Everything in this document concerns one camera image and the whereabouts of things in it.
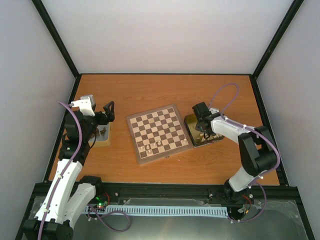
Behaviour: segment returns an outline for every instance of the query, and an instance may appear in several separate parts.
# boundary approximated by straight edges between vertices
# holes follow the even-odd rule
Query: wooden table
[[[111,127],[111,145],[94,147],[88,154],[78,177],[99,176],[104,182],[223,184],[241,166],[239,147],[229,139],[193,148],[143,165],[137,162],[126,116],[176,104],[184,118],[192,107],[208,103],[222,85],[234,82],[240,86],[236,101],[225,114],[240,123],[261,126],[261,118],[246,75],[154,75],[154,74],[86,74],[75,96],[93,94],[96,111],[115,102],[115,121]],[[220,110],[232,99],[234,86],[225,88],[216,97],[213,107]],[[51,171],[53,179],[57,158]],[[261,181],[264,185],[279,185],[276,172]]]

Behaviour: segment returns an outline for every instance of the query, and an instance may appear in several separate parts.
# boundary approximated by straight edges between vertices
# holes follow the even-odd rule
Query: robotic arm
[[[44,222],[43,239],[72,239],[73,228],[83,209],[91,199],[102,194],[101,178],[84,176],[80,180],[76,192],[70,198],[72,187],[91,149],[89,140],[92,134],[96,132],[98,125],[107,125],[109,122],[114,121],[115,104],[111,101],[103,107],[105,112],[94,112],[96,108],[95,100],[92,95],[86,95],[82,96],[80,100],[72,101],[69,106],[79,107],[79,110],[73,113],[80,123],[82,137],[79,136],[74,117],[68,113],[65,116],[64,125],[66,134],[62,137],[62,146],[58,156],[59,161],[51,187],[42,206],[35,215],[36,219],[26,220],[23,224],[24,234],[28,240],[37,239],[42,222]],[[79,140],[81,140],[80,149],[73,161],[69,163],[76,152]]]
[[[277,164],[277,156],[273,149],[247,128],[257,131],[274,145],[270,132],[265,126],[256,128],[246,126],[245,129],[232,124],[221,115],[218,109],[208,109],[204,102],[195,105],[192,109],[197,118],[196,130],[213,136],[221,134],[239,145],[242,166],[224,183],[226,200],[236,202],[257,177]]]

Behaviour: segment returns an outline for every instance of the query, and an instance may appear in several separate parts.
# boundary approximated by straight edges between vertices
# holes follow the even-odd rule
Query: black wire
[[[94,132],[94,140],[93,140],[93,144],[91,145],[90,149],[92,149],[96,143],[97,140],[97,132]]]

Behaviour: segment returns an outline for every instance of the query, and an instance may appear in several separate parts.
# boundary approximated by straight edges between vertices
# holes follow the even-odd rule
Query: light chessboard square
[[[130,115],[126,120],[139,164],[193,148],[174,104]]]

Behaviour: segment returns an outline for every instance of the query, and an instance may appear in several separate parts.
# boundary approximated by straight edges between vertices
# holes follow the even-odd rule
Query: dark chessboard square
[[[170,145],[164,145],[163,147],[164,147],[164,150],[166,150],[166,151],[168,151],[168,150],[171,149],[171,148],[170,148]]]
[[[138,142],[136,143],[136,145],[137,145],[138,147],[143,147],[143,146],[144,146],[144,142],[143,142],[143,141],[138,141]]]
[[[176,147],[181,147],[182,146],[180,141],[175,142],[175,145],[176,145]]]
[[[153,153],[153,154],[158,154],[158,153],[159,153],[158,148],[154,148],[154,149],[152,149],[152,153]]]
[[[145,158],[147,156],[147,153],[145,151],[140,152],[140,157]]]

